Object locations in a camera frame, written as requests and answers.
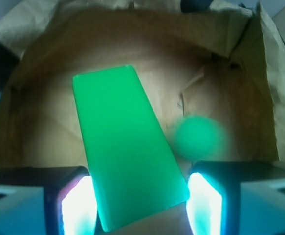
glowing light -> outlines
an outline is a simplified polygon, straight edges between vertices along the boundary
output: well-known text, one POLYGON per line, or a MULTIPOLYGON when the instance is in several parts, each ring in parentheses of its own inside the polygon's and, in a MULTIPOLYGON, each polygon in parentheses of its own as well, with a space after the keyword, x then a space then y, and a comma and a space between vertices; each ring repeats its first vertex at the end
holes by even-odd
POLYGON ((200 173, 190 176, 188 187, 190 199, 186 208, 193 234, 220 235, 221 194, 200 173))
POLYGON ((64 234, 94 234, 97 207, 92 178, 85 176, 62 201, 64 234))

green rectangular block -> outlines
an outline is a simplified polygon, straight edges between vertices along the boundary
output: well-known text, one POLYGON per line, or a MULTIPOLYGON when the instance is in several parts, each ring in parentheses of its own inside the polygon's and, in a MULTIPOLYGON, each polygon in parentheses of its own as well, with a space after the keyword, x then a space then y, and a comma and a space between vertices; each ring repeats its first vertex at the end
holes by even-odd
POLYGON ((105 232, 189 198, 132 66, 77 75, 73 90, 105 232))

green sphere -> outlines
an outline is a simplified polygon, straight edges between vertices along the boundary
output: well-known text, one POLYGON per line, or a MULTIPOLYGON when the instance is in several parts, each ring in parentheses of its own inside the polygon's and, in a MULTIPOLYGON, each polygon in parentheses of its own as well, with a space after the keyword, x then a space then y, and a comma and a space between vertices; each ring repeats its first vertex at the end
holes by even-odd
POLYGON ((186 117, 174 138, 176 152, 193 161, 223 154, 228 143, 226 130, 218 122, 202 116, 186 117))

paper bag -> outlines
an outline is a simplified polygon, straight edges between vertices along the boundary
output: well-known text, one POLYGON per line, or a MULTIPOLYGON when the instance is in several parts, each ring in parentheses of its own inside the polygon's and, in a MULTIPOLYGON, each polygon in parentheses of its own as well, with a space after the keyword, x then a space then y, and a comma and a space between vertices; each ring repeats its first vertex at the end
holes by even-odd
MULTIPOLYGON (((135 67, 167 136, 184 113, 203 114, 232 137, 219 159, 285 160, 285 46, 260 6, 252 13, 214 1, 181 14, 89 2, 57 3, 12 74, 0 102, 0 168, 87 167, 71 79, 124 64, 135 67)), ((176 159, 187 177, 191 163, 176 159)), ((184 204, 113 234, 133 233, 189 234, 184 204)))

cyan light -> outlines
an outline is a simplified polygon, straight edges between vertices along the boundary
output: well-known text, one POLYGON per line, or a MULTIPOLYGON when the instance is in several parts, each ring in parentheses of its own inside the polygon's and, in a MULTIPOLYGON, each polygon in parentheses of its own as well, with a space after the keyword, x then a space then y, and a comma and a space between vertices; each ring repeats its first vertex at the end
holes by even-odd
POLYGON ((64 235, 93 235, 97 201, 91 176, 84 176, 62 200, 64 235))
POLYGON ((188 187, 186 208, 193 234, 220 235, 222 195, 200 173, 190 175, 188 187))

